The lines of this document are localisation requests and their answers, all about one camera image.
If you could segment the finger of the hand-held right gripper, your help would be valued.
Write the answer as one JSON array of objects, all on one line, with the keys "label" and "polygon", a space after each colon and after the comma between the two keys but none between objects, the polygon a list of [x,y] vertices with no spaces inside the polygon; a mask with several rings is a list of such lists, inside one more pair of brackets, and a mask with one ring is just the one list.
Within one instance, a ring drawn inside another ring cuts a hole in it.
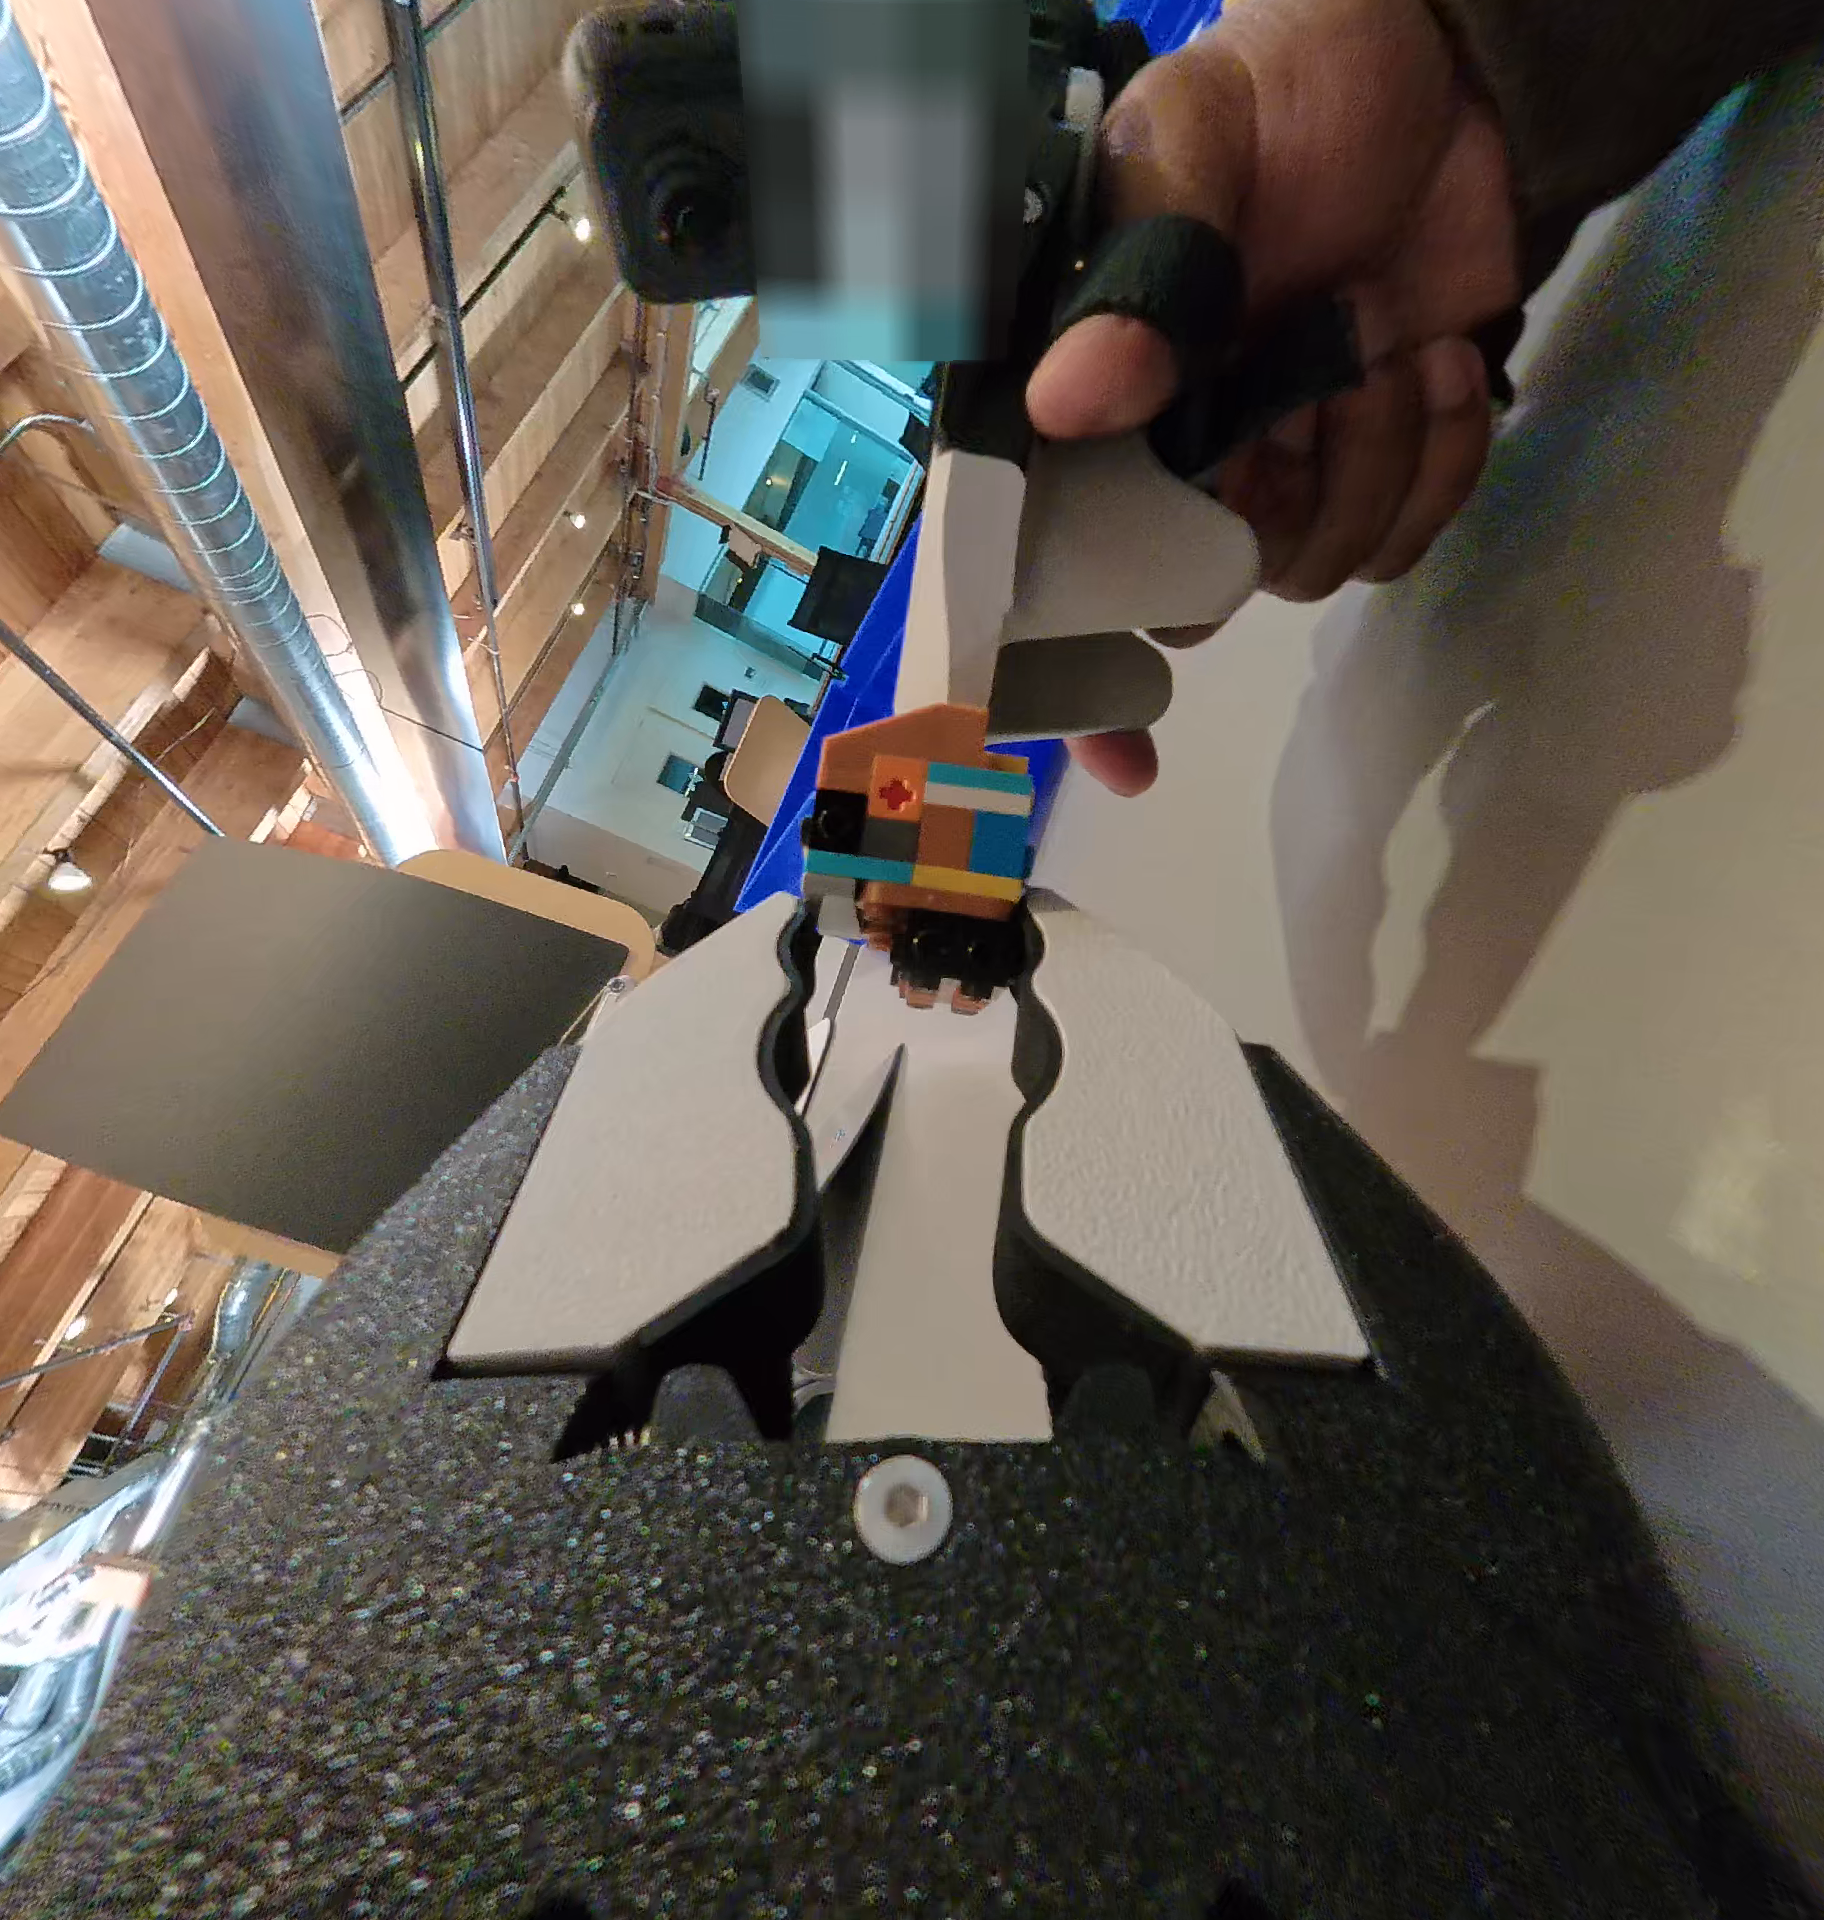
[{"label": "finger of the hand-held right gripper", "polygon": [[1145,732],[1171,706],[1171,661],[1149,639],[1018,639],[1000,649],[985,742]]},{"label": "finger of the hand-held right gripper", "polygon": [[1216,636],[1258,591],[1254,536],[1172,478],[1142,434],[1035,444],[1026,467],[940,446],[923,517],[910,706],[989,706],[1010,640],[1149,639],[1162,649],[1162,639]]}]

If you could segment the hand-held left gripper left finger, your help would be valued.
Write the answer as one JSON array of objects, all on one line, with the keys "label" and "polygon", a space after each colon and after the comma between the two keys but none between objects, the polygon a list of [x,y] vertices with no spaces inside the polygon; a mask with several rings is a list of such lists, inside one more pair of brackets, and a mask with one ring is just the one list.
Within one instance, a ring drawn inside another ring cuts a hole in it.
[{"label": "hand-held left gripper left finger", "polygon": [[452,1375],[593,1375],[811,1252],[794,1082],[802,899],[765,899],[591,1021],[491,1256]]}]

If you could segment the person's right forearm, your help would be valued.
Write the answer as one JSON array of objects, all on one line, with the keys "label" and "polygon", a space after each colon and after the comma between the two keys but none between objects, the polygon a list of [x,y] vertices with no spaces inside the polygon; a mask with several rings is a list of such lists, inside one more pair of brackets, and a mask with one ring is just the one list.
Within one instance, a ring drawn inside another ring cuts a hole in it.
[{"label": "person's right forearm", "polygon": [[1824,44],[1824,3],[1439,3],[1499,123],[1520,295],[1739,85]]}]

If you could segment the multicoloured toy brick model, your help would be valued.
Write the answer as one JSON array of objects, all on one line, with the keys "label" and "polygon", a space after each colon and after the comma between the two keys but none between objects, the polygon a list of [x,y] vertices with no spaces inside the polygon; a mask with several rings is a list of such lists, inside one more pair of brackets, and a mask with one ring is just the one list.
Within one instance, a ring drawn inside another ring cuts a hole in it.
[{"label": "multicoloured toy brick model", "polygon": [[1035,781],[984,703],[926,703],[824,739],[802,825],[819,937],[889,959],[905,1004],[975,1015],[1026,963]]}]

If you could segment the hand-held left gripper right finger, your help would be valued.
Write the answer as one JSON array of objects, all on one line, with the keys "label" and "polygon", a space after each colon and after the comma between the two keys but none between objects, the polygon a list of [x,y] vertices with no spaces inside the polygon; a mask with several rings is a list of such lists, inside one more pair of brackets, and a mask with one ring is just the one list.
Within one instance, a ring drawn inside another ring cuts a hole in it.
[{"label": "hand-held left gripper right finger", "polygon": [[1369,1359],[1258,1073],[1186,982],[1030,893],[1020,1116],[1001,1177],[1001,1317],[1052,1375]]}]

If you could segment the tan wooden chair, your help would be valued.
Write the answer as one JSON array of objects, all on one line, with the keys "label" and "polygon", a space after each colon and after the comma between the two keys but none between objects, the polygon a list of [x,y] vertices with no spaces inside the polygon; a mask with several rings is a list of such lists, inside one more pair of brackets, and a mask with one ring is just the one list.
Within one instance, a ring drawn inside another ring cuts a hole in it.
[{"label": "tan wooden chair", "polygon": [[761,829],[773,825],[809,742],[809,717],[778,695],[761,695],[724,761],[724,796]]}]

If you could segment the grey desk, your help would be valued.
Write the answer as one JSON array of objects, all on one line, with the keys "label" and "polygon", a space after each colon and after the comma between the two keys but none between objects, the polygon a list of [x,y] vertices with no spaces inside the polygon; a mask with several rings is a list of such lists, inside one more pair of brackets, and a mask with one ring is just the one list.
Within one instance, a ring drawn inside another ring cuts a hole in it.
[{"label": "grey desk", "polygon": [[1258,603],[1043,877],[1511,1286],[1824,1897],[1824,53],[1580,231],[1414,578]]}]

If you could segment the blue plastic bin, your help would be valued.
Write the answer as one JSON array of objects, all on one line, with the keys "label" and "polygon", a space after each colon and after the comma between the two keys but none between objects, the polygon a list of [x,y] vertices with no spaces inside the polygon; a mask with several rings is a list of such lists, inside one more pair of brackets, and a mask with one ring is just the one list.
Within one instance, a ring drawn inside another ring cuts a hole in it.
[{"label": "blue plastic bin", "polygon": [[[799,893],[802,892],[805,815],[806,815],[809,800],[818,788],[818,760],[819,760],[819,752],[827,739],[830,739],[830,731],[824,726],[814,726],[806,732],[805,752],[781,796],[778,815],[766,825],[766,833],[757,848],[749,875],[744,877],[744,884],[737,885],[737,893],[734,899],[734,906],[737,912],[752,910],[753,904],[759,904],[761,899],[766,899],[773,893]],[[1034,788],[1035,788],[1035,805],[1034,805],[1030,829],[1027,829],[1027,848],[1035,854],[1043,847],[1043,829],[1050,822],[1050,810],[1071,771],[1071,753],[1062,742],[1047,742],[1047,739],[1012,743],[1010,752],[1022,757],[1022,761],[1030,773]]]},{"label": "blue plastic bin", "polygon": [[908,629],[910,586],[915,574],[926,517],[915,517],[898,539],[877,593],[839,657],[839,677],[827,682],[819,717],[835,726],[865,726],[896,703],[898,655]]}]

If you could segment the silver spiral air duct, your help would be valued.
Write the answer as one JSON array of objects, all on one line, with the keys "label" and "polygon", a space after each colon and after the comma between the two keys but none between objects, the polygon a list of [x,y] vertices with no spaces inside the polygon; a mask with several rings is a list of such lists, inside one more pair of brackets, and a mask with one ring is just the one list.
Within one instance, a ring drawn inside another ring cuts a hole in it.
[{"label": "silver spiral air duct", "polygon": [[407,854],[392,800],[300,595],[159,302],[60,115],[14,8],[0,3],[0,280],[130,461],[191,582],[272,689],[307,760],[363,844]]}]

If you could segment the smooth metal duct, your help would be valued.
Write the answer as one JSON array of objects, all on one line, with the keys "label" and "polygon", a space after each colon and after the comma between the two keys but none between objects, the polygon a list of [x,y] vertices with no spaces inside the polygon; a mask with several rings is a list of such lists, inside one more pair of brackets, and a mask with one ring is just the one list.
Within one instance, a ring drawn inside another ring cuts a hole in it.
[{"label": "smooth metal duct", "polygon": [[325,509],[330,546],[347,554],[328,560],[328,578],[347,587],[346,623],[375,649],[386,717],[424,781],[442,844],[504,862],[507,833],[313,6],[213,6],[205,23],[249,252],[276,309],[260,334],[279,350],[276,420],[307,444],[296,494]]}]

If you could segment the person's right hand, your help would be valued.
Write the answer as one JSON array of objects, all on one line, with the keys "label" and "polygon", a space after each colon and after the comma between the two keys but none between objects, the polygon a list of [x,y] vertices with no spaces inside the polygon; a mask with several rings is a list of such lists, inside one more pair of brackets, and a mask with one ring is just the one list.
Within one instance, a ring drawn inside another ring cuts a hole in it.
[{"label": "person's right hand", "polygon": [[1219,469],[1261,586],[1315,603],[1411,571],[1491,438],[1478,331],[1520,297],[1497,115],[1418,3],[1250,3],[1139,70],[1100,131],[1113,225],[1190,217],[1238,252],[1246,314],[1336,295],[1362,386]]}]

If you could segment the black wood-rimmed table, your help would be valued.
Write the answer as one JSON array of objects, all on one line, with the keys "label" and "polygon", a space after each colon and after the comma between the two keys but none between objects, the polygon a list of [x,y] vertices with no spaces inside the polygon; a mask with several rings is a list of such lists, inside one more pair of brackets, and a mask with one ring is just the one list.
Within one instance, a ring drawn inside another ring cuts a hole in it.
[{"label": "black wood-rimmed table", "polygon": [[469,851],[208,839],[0,1095],[0,1140],[346,1256],[654,928]]}]

